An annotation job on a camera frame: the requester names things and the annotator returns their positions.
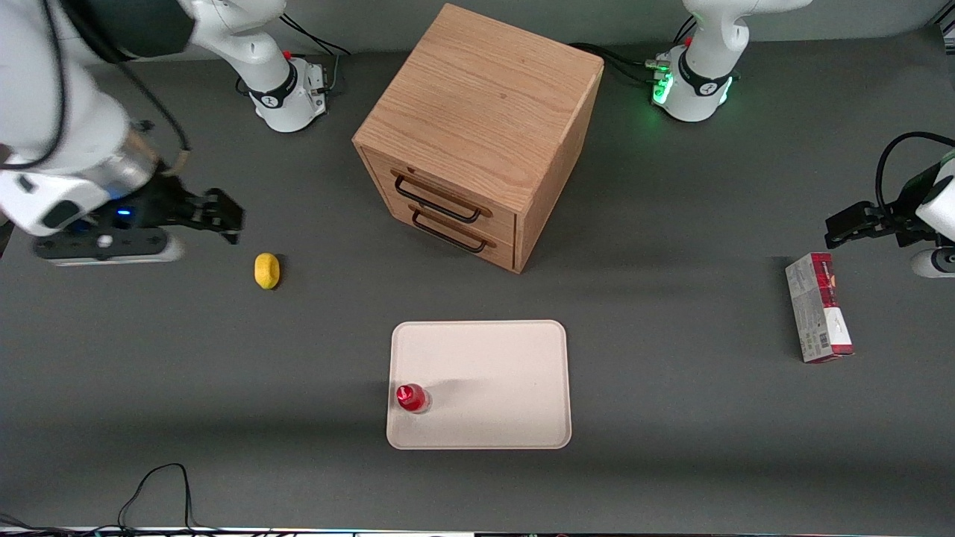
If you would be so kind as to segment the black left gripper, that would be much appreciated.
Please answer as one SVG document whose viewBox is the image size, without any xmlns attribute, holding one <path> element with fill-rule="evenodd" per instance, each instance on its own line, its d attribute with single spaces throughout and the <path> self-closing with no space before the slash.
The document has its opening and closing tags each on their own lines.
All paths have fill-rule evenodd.
<svg viewBox="0 0 955 537">
<path fill-rule="evenodd" d="M 877 238 L 881 232 L 883 214 L 884 225 L 893 231 L 898 247 L 909 247 L 917 242 L 937 242 L 938 233 L 917 217 L 916 210 L 927 200 L 939 171 L 940 166 L 931 166 L 911 177 L 901 187 L 896 200 L 884 205 L 883 210 L 870 201 L 859 201 L 826 219 L 826 248 L 835 249 L 846 242 Z"/>
</svg>

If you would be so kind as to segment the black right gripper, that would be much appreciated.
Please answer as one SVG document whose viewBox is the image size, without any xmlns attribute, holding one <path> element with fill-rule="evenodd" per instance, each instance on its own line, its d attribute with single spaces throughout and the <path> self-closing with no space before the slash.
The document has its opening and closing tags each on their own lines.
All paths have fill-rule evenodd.
<svg viewBox="0 0 955 537">
<path fill-rule="evenodd" d="M 217 233 L 238 245 L 245 211 L 221 188 L 201 194 L 182 186 L 178 176 L 156 175 L 128 196 L 110 202 L 110 227 L 188 227 Z"/>
</svg>

